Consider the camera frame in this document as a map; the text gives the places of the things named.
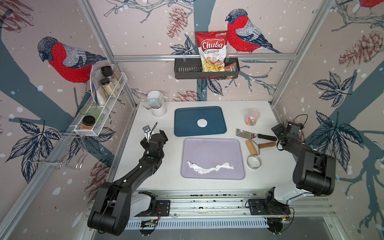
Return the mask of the wooden rolling pin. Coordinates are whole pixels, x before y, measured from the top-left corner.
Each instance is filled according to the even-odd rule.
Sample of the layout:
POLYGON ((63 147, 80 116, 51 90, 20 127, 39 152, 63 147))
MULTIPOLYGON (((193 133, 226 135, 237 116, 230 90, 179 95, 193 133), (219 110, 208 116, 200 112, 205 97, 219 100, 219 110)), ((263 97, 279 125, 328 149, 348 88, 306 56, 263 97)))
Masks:
POLYGON ((248 140, 248 141, 246 141, 246 145, 247 145, 247 148, 248 148, 250 154, 257 156, 260 154, 261 149, 275 147, 276 143, 275 142, 269 142, 269 143, 264 143, 264 144, 257 144, 253 140, 248 140))

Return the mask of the metal ring cutter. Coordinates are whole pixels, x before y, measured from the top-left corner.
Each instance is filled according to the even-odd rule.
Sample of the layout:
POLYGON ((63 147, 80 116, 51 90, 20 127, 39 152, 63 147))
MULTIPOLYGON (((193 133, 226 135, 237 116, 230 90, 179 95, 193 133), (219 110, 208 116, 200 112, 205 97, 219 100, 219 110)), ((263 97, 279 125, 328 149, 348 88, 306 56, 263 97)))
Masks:
POLYGON ((261 167, 262 161, 257 155, 249 155, 247 158, 247 165, 252 170, 257 170, 261 167))

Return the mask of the white dough lump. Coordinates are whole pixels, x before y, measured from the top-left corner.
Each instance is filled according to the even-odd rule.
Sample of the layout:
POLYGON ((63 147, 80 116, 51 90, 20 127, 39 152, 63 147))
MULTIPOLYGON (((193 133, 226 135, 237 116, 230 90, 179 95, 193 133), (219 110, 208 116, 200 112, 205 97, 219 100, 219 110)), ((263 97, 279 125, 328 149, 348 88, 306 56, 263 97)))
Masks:
POLYGON ((211 167, 211 168, 202 168, 200 166, 198 166, 197 164, 193 164, 191 163, 190 161, 187 161, 188 163, 188 166, 189 168, 193 169, 195 172, 197 172, 198 174, 208 174, 210 172, 218 172, 220 169, 230 169, 230 170, 233 170, 234 169, 234 166, 231 166, 229 163, 224 163, 222 165, 216 165, 215 167, 211 167))

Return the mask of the lilac silicone mat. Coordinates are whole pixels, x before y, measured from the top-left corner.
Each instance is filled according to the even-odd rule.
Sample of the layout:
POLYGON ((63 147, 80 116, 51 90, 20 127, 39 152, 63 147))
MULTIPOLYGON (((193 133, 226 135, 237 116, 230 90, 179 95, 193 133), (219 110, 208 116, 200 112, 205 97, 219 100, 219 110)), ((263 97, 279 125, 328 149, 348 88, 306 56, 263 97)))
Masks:
POLYGON ((183 147, 181 175, 189 179, 244 179, 245 169, 240 142, 236 139, 186 138, 183 147), (220 169, 218 172, 201 175, 189 168, 187 161, 205 169, 229 163, 234 166, 234 169, 220 169))

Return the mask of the round cut dough wrapper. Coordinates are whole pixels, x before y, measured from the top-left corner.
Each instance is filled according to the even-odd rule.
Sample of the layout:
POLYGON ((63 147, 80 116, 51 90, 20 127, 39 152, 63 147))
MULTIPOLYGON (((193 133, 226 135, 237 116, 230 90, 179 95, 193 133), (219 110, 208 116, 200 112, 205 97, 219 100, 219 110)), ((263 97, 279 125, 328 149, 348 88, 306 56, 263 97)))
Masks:
POLYGON ((207 125, 208 125, 208 121, 206 119, 199 119, 197 121, 197 125, 200 127, 200 128, 205 128, 207 125))

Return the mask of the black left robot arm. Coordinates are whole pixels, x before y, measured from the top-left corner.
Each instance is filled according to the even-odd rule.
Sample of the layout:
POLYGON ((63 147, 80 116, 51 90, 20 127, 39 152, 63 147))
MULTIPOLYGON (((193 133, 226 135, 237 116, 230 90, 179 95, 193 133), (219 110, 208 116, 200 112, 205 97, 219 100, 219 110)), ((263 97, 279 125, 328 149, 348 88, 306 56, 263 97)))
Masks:
POLYGON ((167 141, 168 137, 162 130, 151 135, 149 140, 141 140, 145 152, 137 166, 122 178, 100 186, 88 218, 89 228, 119 236, 131 217, 155 212, 155 195, 144 191, 134 200, 133 193, 160 168, 165 156, 163 147, 167 141))

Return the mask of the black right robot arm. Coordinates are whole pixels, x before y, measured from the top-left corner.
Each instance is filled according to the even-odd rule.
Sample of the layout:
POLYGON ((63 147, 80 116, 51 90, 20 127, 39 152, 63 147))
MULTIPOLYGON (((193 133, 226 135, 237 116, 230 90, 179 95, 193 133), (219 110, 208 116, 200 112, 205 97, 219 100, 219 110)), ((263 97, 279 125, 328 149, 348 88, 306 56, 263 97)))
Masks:
POLYGON ((293 122, 272 128, 282 149, 297 158, 293 181, 271 189, 273 199, 284 205, 308 195, 329 196, 335 189, 336 159, 301 143, 303 128, 303 124, 293 122))

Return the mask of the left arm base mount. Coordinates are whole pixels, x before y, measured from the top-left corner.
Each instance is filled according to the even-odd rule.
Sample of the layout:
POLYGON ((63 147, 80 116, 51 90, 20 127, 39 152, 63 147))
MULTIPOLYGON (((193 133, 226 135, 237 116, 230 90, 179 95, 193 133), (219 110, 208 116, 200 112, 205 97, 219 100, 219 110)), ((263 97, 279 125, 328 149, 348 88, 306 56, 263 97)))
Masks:
POLYGON ((158 227, 161 217, 170 215, 169 200, 157 200, 155 194, 142 191, 131 199, 130 219, 133 217, 156 217, 154 220, 143 220, 139 232, 143 237, 149 237, 158 227))

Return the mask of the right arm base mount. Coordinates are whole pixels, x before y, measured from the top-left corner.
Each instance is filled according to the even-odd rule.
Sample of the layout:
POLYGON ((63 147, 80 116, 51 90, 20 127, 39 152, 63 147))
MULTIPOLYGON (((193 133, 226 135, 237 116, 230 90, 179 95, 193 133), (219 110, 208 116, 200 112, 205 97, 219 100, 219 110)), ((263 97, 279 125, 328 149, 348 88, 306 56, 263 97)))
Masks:
POLYGON ((244 207, 252 216, 266 216, 268 230, 281 234, 294 222, 295 210, 275 199, 275 187, 267 191, 264 199, 248 199, 244 207))

